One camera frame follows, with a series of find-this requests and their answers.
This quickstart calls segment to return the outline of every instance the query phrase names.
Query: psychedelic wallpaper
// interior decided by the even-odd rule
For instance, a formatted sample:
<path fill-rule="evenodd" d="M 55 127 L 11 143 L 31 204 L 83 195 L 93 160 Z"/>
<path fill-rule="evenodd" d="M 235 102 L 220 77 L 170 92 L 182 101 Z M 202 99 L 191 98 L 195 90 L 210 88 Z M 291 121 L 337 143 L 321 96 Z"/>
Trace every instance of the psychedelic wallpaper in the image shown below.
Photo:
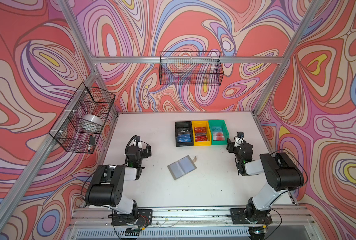
<path fill-rule="evenodd" d="M 0 202 L 89 73 L 54 1 L 0 0 Z M 94 154 L 53 149 L 0 240 L 60 238 L 111 122 Z"/>
<path fill-rule="evenodd" d="M 356 239 L 356 1 L 327 0 L 259 119 L 308 172 L 297 199 L 326 239 Z"/>
<path fill-rule="evenodd" d="M 95 56 L 219 50 L 282 56 L 309 5 L 299 1 L 81 0 L 72 7 Z M 100 64 L 120 112 L 251 111 L 275 64 L 223 65 L 221 86 L 161 86 L 159 64 Z"/>

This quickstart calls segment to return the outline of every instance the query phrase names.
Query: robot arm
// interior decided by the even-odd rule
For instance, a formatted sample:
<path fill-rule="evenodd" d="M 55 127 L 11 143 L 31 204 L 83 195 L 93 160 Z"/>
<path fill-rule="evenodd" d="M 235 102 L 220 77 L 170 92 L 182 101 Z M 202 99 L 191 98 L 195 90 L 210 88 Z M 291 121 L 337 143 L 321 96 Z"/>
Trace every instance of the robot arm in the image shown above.
<path fill-rule="evenodd" d="M 228 152 L 235 154 L 238 174 L 243 176 L 265 173 L 267 183 L 259 193 L 250 198 L 245 209 L 230 209 L 233 223 L 262 223 L 263 227 L 252 227 L 251 235 L 264 233 L 266 225 L 272 223 L 271 205 L 285 192 L 303 185 L 303 174 L 286 153 L 261 154 L 260 159 L 252 161 L 252 145 L 243 140 L 244 134 L 238 132 L 235 143 L 229 139 Z M 257 234 L 262 239 L 264 234 Z"/>
<path fill-rule="evenodd" d="M 118 218 L 133 223 L 139 218 L 137 202 L 123 195 L 123 182 L 138 180 L 144 169 L 142 160 L 152 153 L 149 144 L 142 149 L 140 137 L 133 136 L 126 146 L 125 154 L 125 164 L 121 166 L 98 166 L 86 191 L 85 201 L 87 204 L 109 207 L 118 213 Z"/>
<path fill-rule="evenodd" d="M 135 202 L 122 194 L 123 182 L 135 180 L 136 176 L 137 170 L 132 167 L 99 165 L 86 191 L 86 203 L 131 214 Z"/>

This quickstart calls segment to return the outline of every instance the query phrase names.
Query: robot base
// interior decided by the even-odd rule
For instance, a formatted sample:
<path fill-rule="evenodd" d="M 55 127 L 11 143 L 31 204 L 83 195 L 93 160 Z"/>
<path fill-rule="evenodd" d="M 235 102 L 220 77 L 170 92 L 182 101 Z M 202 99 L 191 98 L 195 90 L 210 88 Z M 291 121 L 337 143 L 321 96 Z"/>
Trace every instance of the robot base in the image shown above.
<path fill-rule="evenodd" d="M 138 209 L 138 214 L 115 214 L 111 220 L 113 226 L 129 226 L 137 220 L 134 226 L 150 225 L 152 223 L 153 210 L 152 209 Z"/>
<path fill-rule="evenodd" d="M 250 198 L 247 202 L 246 208 L 244 209 L 230 209 L 231 215 L 228 217 L 232 218 L 233 224 L 265 224 L 269 225 L 273 221 L 271 219 L 270 210 L 260 211 L 257 210 Z"/>
<path fill-rule="evenodd" d="M 271 224 L 273 223 L 270 214 L 262 214 L 258 218 L 255 216 L 253 219 L 248 219 L 245 214 L 246 209 L 230 209 L 232 223 L 233 224 Z"/>

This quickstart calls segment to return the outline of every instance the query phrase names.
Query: white table surface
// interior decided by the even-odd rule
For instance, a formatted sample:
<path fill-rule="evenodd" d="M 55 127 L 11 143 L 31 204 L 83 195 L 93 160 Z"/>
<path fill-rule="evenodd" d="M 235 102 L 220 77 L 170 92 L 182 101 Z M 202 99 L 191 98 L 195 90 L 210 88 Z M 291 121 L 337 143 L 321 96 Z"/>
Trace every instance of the white table surface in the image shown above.
<path fill-rule="evenodd" d="M 120 114 L 104 164 L 122 165 L 125 147 L 134 135 L 152 147 L 152 156 L 144 159 L 142 175 L 126 181 L 123 194 L 136 200 L 139 207 L 193 207 L 245 205 L 266 183 L 264 173 L 238 175 L 235 156 L 226 145 L 175 146 L 175 122 L 223 119 L 230 139 L 237 131 L 253 145 L 253 160 L 268 153 L 262 136 L 249 112 L 236 113 L 129 113 Z M 174 180 L 167 165 L 190 155 L 197 157 L 197 169 Z M 276 204 L 291 204 L 283 194 Z"/>

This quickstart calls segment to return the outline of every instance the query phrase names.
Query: plastic bin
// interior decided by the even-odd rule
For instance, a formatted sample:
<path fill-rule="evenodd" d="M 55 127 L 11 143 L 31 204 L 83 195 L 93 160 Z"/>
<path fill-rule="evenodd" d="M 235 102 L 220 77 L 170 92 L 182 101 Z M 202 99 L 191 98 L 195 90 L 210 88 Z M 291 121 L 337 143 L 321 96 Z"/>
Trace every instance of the plastic bin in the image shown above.
<path fill-rule="evenodd" d="M 211 145 L 211 132 L 208 121 L 192 121 L 192 132 L 194 133 L 194 127 L 206 127 L 206 136 L 209 141 L 197 142 L 195 141 L 195 133 L 194 133 L 194 146 L 209 146 Z"/>
<path fill-rule="evenodd" d="M 226 123 L 224 120 L 209 120 L 209 126 L 210 126 L 210 131 L 211 131 L 211 145 L 227 145 L 227 139 L 230 137 L 228 134 L 228 130 L 226 127 Z M 212 127 L 222 127 L 222 132 L 225 137 L 225 140 L 221 141 L 214 141 L 214 136 L 212 134 Z"/>
<path fill-rule="evenodd" d="M 178 128 L 187 127 L 190 130 L 191 142 L 178 142 Z M 175 146 L 184 147 L 184 146 L 194 146 L 194 135 L 192 131 L 191 122 L 175 122 Z"/>

